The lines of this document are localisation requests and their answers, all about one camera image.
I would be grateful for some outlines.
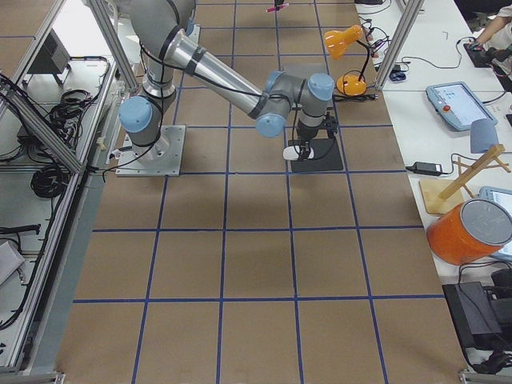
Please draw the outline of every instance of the touchscreen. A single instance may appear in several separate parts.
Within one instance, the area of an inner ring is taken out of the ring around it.
[[[473,96],[462,85],[453,84],[435,89],[463,126],[469,126],[481,118],[488,118]]]

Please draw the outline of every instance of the orange container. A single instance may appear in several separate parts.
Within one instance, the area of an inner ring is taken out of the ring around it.
[[[430,248],[460,266],[493,254],[512,240],[512,218],[500,205],[473,199],[453,208],[426,231]]]

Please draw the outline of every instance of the person's hand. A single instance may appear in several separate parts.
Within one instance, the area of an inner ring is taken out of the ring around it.
[[[469,50],[473,50],[473,51],[481,51],[483,50],[483,46],[480,45],[480,43],[478,41],[474,41],[474,42],[471,42],[469,45],[468,45],[468,49]]]

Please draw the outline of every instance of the orange desk lamp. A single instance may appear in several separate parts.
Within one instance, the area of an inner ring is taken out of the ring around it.
[[[359,72],[359,76],[348,73],[344,74],[336,81],[336,88],[346,96],[359,96],[366,92],[364,72],[370,60],[370,48],[359,41],[361,37],[361,26],[352,26],[344,31],[330,30],[323,35],[327,52],[329,52],[329,55],[334,60],[340,59],[345,54],[349,45],[354,42],[366,48],[366,60]]]

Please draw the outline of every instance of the gray lid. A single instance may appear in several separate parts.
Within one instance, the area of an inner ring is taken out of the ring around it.
[[[462,206],[461,220],[471,236],[490,246],[503,246],[512,239],[512,218],[500,205],[479,198]]]

